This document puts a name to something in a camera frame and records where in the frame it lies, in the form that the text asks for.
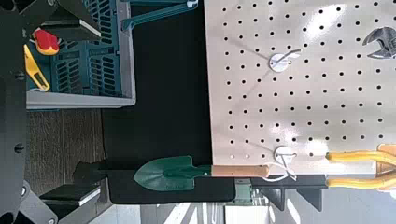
pegboard hook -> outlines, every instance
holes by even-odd
[[[274,72],[283,72],[292,64],[291,59],[300,57],[301,49],[294,49],[287,54],[275,54],[271,57],[269,66]]]

yellow object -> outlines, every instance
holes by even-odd
[[[326,159],[329,161],[377,161],[396,166],[396,157],[380,151],[357,151],[346,153],[328,153]],[[335,188],[353,189],[381,189],[396,185],[396,173],[382,175],[375,179],[329,179],[326,185]]]
[[[29,74],[30,78],[40,90],[48,91],[50,89],[50,84],[44,77],[43,73],[35,62],[35,58],[33,57],[32,53],[26,45],[24,45],[24,51],[26,72]]]
[[[335,188],[380,189],[396,185],[396,174],[384,175],[375,179],[329,179],[326,185]]]
[[[326,159],[329,161],[380,161],[396,166],[396,157],[379,151],[328,153]]]

red object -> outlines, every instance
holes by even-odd
[[[58,38],[44,30],[35,31],[35,46],[44,55],[55,55],[59,52]]]

pegboard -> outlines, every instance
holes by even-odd
[[[205,22],[215,164],[263,164],[287,146],[297,174],[375,173],[324,156],[396,142],[396,61],[362,45],[396,28],[396,1],[206,0]],[[273,72],[269,58],[292,49],[301,57]]]

green shovel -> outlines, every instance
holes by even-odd
[[[212,177],[268,177],[268,166],[199,166],[192,165],[192,157],[171,157],[150,161],[134,175],[134,180],[146,189],[176,191],[194,189],[197,176]]]

